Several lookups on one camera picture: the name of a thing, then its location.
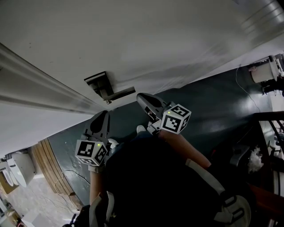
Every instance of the white wall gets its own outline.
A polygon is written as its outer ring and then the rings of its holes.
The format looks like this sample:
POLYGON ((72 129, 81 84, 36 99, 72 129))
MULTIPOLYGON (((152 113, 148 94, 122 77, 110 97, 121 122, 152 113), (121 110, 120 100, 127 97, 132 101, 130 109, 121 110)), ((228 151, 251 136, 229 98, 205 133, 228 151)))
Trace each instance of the white wall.
POLYGON ((263 58, 266 58, 270 55, 277 55, 280 53, 283 53, 284 50, 284 34, 279 35, 278 37, 261 44, 257 46, 256 48, 252 49, 250 52, 232 60, 228 63, 222 65, 221 67, 218 67, 217 69, 211 71, 210 73, 196 79, 201 80, 222 72, 226 72, 231 69, 238 68, 241 66, 246 66, 249 64, 252 64, 254 62, 257 62, 263 58))
POLYGON ((157 93, 192 82, 283 32, 272 0, 4 0, 0 42, 100 106, 84 79, 157 93))
POLYGON ((0 157, 30 147, 91 117, 0 103, 0 157))

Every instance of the tiled floor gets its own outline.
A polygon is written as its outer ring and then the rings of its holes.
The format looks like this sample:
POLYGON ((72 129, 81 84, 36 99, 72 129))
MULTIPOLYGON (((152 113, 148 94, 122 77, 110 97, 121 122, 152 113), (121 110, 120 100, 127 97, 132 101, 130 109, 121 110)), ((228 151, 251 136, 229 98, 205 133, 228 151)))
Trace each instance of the tiled floor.
POLYGON ((19 186, 7 197, 4 195, 1 197, 12 204, 21 216, 34 210, 46 217, 51 227, 61 227, 69 223, 73 213, 76 212, 74 205, 68 196, 55 194, 49 187, 39 166, 35 165, 35 168, 36 176, 26 188, 19 186))

